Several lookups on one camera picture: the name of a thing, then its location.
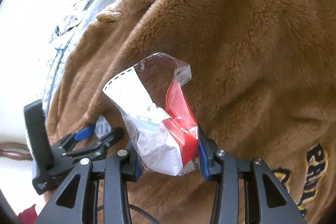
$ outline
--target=clear plastic packaging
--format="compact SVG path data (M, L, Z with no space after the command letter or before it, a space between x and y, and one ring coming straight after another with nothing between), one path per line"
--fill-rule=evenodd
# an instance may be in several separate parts
M180 175L197 157L198 127L181 89L191 78L187 63L159 52L114 76L103 88L120 110L147 171Z

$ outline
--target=crumpled plastic wrapper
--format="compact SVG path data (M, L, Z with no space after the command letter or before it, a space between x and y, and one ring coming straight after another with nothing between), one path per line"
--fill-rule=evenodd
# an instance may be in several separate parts
M189 64L159 52L103 88L120 110L146 171L176 176L193 170L198 126L181 89L191 78Z

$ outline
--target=triangular cutout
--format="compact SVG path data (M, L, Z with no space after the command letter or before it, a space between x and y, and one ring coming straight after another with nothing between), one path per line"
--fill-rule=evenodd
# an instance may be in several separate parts
M77 174L68 183L56 200L56 205L72 209L75 206L76 196L81 175Z
M265 186L267 205L269 208L276 208L280 206L285 206L286 201L278 191L277 187L274 185L273 181L266 174L262 175L262 180Z

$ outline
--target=fuzzy brown fabric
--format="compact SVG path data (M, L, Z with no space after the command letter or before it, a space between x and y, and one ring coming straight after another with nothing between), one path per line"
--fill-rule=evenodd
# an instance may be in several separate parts
M118 0L97 19L67 60L52 140L100 114L122 125L103 86L165 52L191 65L183 89L203 131L236 157L262 157L308 224L319 221L336 195L336 0ZM162 223L209 223L214 184L198 171L128 187Z

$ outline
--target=red sleeve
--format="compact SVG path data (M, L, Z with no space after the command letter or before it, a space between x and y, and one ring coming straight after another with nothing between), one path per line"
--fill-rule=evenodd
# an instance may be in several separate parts
M19 213L18 217L23 224L34 224L37 219L37 213L35 211L35 205L28 209L25 209L22 213Z

